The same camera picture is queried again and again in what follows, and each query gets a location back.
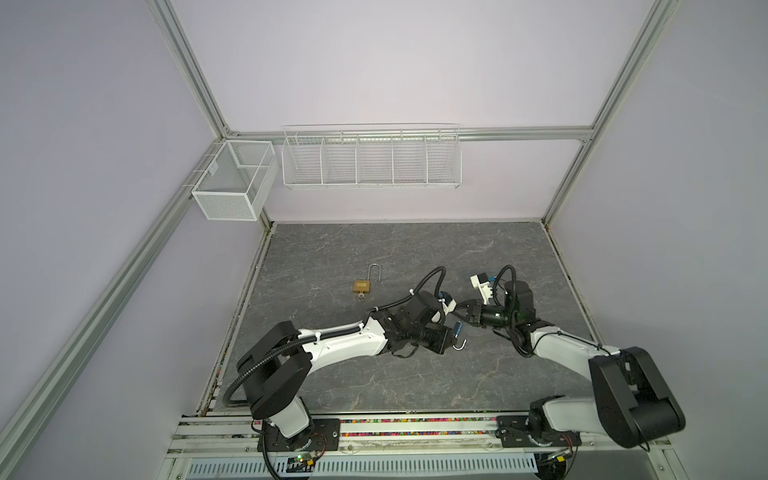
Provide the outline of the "brass padlock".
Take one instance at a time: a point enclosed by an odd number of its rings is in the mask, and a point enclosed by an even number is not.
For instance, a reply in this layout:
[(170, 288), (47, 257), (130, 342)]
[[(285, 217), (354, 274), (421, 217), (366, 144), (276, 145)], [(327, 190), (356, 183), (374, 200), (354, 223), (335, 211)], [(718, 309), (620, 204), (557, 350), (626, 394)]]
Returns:
[(378, 263), (371, 263), (366, 270), (366, 277), (353, 281), (352, 291), (359, 297), (364, 298), (371, 291), (372, 281), (381, 280), (381, 266)]

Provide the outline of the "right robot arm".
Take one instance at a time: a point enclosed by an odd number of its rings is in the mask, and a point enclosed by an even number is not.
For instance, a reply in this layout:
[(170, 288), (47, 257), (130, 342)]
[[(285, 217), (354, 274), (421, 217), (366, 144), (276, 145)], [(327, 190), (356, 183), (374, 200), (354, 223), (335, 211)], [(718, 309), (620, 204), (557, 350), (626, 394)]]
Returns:
[(541, 445), (558, 434), (605, 435), (623, 448), (646, 446), (687, 426), (683, 409), (651, 354), (571, 334), (537, 316), (530, 286), (511, 277), (471, 276), (480, 296), (457, 304), (462, 321), (509, 341), (524, 358), (555, 362), (589, 380), (589, 397), (550, 396), (531, 403), (523, 428)]

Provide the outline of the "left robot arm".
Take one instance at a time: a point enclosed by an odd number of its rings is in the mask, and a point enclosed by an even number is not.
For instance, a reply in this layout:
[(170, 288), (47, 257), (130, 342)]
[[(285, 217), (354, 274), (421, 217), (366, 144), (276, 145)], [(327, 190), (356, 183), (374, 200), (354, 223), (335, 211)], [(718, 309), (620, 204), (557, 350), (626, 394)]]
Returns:
[(308, 445), (319, 433), (299, 395), (310, 375), (355, 358), (402, 358), (399, 351), (406, 346), (442, 355), (455, 345), (446, 321), (456, 302), (441, 290), (446, 273), (444, 266), (434, 268), (405, 297), (372, 308), (354, 323), (324, 329), (278, 323), (240, 358), (237, 376), (218, 402), (227, 408), (246, 406), (291, 450)]

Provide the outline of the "blue padlock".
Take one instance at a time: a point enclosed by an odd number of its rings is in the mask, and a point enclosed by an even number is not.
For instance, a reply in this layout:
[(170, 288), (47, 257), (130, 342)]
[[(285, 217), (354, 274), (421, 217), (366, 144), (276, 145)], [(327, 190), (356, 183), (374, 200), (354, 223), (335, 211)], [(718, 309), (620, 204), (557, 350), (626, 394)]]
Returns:
[(465, 323), (458, 321), (452, 328), (453, 341), (451, 348), (455, 351), (462, 351), (467, 343), (467, 339), (463, 334)]

